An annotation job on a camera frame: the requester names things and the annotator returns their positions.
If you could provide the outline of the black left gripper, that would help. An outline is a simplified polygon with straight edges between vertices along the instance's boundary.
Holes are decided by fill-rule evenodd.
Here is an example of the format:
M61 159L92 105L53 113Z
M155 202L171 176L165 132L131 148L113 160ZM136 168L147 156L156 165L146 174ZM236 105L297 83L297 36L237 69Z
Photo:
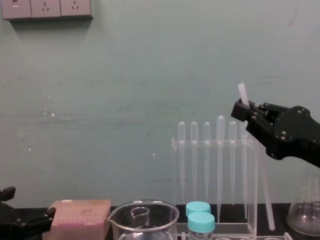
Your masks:
M56 208L14 208L3 202L14 198L16 188L0 190L0 239L29 240L51 229Z

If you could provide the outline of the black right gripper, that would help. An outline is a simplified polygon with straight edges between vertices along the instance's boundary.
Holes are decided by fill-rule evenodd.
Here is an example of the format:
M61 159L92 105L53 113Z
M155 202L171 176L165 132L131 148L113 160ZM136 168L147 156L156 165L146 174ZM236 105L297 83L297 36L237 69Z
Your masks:
M247 121L246 131L264 147L268 156L276 160L295 157L320 166L320 123L302 106L285 107L271 103L258 106L238 100L231 116Z

